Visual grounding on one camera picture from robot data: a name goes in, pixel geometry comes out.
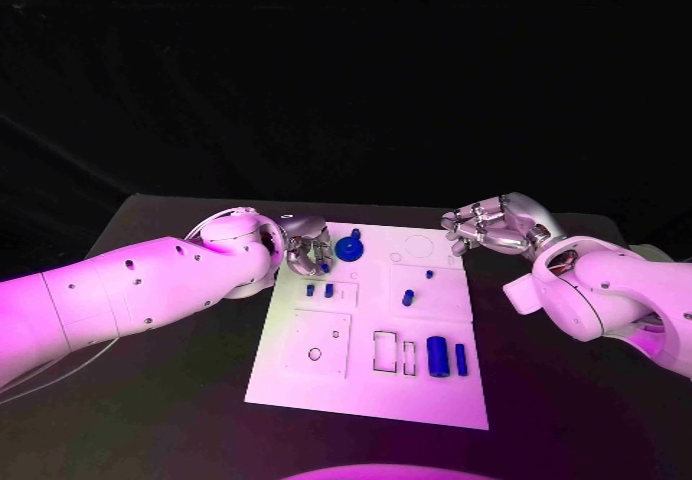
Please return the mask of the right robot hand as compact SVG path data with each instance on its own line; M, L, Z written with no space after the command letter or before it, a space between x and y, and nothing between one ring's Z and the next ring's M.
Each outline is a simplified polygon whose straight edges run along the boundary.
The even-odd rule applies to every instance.
M513 192L477 201L442 214L439 224L452 243L451 255L483 247L533 261L566 238L548 209Z

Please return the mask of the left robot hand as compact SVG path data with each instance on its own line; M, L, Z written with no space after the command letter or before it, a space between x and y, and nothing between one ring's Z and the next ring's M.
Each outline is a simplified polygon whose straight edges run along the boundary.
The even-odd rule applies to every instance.
M333 247L324 219L288 214L279 217L277 224L282 232L290 270L301 276L327 275L333 264Z

